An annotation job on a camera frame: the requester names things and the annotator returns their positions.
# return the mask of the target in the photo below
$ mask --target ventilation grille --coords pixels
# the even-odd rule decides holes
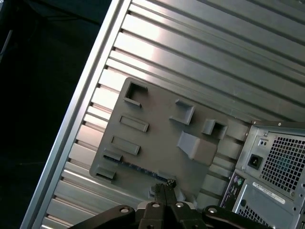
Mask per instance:
[[[261,223],[264,226],[269,226],[258,214],[256,214],[248,205],[245,206],[244,210],[239,209],[239,215],[251,219],[255,222]]]
[[[262,178],[290,192],[295,190],[305,165],[305,141],[277,137],[262,171]]]

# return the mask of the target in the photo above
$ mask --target label sticker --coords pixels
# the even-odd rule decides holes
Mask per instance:
[[[264,188],[263,186],[253,182],[253,186],[256,187],[257,189],[261,190],[268,196],[272,197],[273,199],[277,200],[281,204],[285,204],[285,200],[283,198],[280,198],[278,195],[274,194],[273,192],[269,191],[268,189]]]

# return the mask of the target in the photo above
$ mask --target dark background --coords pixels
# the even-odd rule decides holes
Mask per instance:
[[[13,13],[0,63],[0,228],[6,229],[23,220],[111,0],[25,2]]]

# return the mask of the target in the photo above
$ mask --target metal side panel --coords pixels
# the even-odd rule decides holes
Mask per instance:
[[[218,204],[252,120],[305,121],[304,21],[276,0],[113,0],[21,228],[66,228],[149,198],[89,175],[127,77],[235,118],[194,197]]]

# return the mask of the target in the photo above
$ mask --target rectangular slot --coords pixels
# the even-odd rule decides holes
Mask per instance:
[[[147,128],[148,128],[148,125],[149,125],[147,122],[144,122],[140,119],[131,117],[127,114],[123,114],[121,116],[120,122],[134,128],[134,129],[143,131],[143,132],[147,131]]]
[[[96,170],[96,176],[104,178],[106,180],[113,180],[115,171],[110,171],[102,167],[98,167]]]
[[[122,138],[116,137],[114,136],[111,140],[111,144],[118,148],[121,149],[127,153],[133,154],[133,155],[138,155],[139,150],[140,150],[140,146],[131,143],[129,141],[126,141]]]
[[[176,99],[176,105],[184,109],[184,118],[177,118],[174,115],[170,116],[170,119],[175,120],[179,123],[189,125],[194,114],[195,107],[192,104],[189,104],[181,99]]]
[[[114,160],[116,160],[116,161],[120,161],[121,160],[121,158],[122,158],[122,154],[116,154],[116,153],[114,153],[114,152],[112,152],[112,151],[110,151],[110,150],[108,150],[107,148],[106,149],[104,149],[104,155],[103,155],[104,157],[106,156],[106,157],[110,157],[110,158],[112,158],[112,159],[114,159]]]
[[[225,124],[215,119],[207,119],[204,123],[202,133],[217,139],[223,139],[227,129],[228,126]]]
[[[143,85],[140,85],[138,83],[133,83],[133,82],[130,82],[129,84],[129,87],[126,91],[126,94],[125,94],[125,97],[124,97],[124,101],[128,102],[128,103],[131,103],[133,105],[136,105],[138,106],[139,108],[142,107],[142,105],[135,101],[134,100],[134,95],[135,93],[147,93],[147,87],[146,86],[143,86]]]

